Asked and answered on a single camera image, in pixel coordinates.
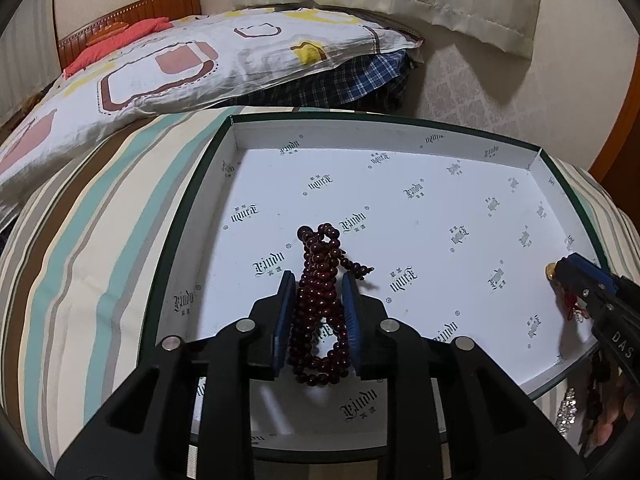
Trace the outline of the wooden bed headboard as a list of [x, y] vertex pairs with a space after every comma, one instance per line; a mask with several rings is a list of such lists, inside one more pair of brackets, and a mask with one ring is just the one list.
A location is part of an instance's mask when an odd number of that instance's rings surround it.
[[58, 59], [62, 70], [74, 62], [87, 47], [90, 38], [113, 23], [134, 23], [147, 18], [169, 18], [171, 21], [201, 13], [200, 0], [139, 0], [81, 26], [58, 40]]

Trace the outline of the white left curtain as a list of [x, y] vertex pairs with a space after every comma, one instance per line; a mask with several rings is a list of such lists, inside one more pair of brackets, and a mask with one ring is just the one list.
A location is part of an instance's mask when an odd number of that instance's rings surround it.
[[54, 0], [22, 0], [1, 34], [1, 122], [61, 73]]

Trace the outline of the black tassel cord pendant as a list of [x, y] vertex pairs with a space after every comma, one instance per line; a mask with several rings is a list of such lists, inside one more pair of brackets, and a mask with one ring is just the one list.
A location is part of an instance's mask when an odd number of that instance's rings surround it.
[[591, 359], [588, 376], [587, 405], [580, 456], [585, 457], [597, 446], [605, 445], [612, 436], [620, 416], [617, 403], [618, 366], [604, 350]]

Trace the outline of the patterned white bed quilt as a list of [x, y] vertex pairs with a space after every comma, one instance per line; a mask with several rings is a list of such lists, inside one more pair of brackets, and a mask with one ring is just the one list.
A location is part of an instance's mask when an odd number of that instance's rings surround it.
[[1, 147], [1, 222], [74, 157], [157, 114], [197, 110], [367, 54], [414, 51], [415, 32], [336, 11], [196, 16], [60, 77]]

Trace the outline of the orange round cushion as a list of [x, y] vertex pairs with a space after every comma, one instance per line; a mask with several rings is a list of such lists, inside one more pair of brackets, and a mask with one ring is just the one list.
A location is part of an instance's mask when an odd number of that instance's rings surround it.
[[107, 40], [108, 38], [117, 36], [121, 34], [124, 30], [129, 27], [129, 24], [126, 22], [114, 22], [112, 24], [108, 24], [104, 28], [95, 32], [92, 36], [87, 38], [86, 46], [91, 47], [98, 42]]

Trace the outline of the pink pillow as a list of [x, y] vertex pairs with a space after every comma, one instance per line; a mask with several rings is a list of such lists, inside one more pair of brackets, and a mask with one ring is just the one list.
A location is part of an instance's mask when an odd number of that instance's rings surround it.
[[80, 55], [69, 66], [64, 68], [63, 76], [68, 79], [116, 50], [126, 47], [128, 44], [132, 44], [145, 36], [154, 34], [154, 32], [163, 32], [171, 27], [171, 21], [166, 16], [162, 18], [147, 18], [132, 25], [120, 25], [119, 29], [102, 35], [99, 41], [85, 47], [80, 52]]

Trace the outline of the wooden door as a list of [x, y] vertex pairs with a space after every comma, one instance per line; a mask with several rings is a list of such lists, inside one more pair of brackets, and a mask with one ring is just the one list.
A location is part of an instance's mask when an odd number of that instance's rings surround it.
[[634, 78], [590, 174], [639, 226], [639, 79]]

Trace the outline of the silver crystal brooch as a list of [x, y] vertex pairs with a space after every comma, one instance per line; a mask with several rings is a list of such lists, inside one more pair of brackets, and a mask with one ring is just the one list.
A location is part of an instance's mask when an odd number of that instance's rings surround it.
[[566, 438], [574, 423], [576, 422], [578, 413], [578, 400], [576, 390], [570, 387], [565, 391], [563, 399], [558, 407], [555, 416], [554, 426], [559, 434]]

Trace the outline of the blue plaid bed sheet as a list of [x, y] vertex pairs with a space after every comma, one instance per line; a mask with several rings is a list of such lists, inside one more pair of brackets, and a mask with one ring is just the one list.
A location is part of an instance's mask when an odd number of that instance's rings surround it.
[[257, 90], [216, 104], [338, 108], [390, 114], [401, 109], [418, 63], [407, 50], [358, 56], [334, 70]]

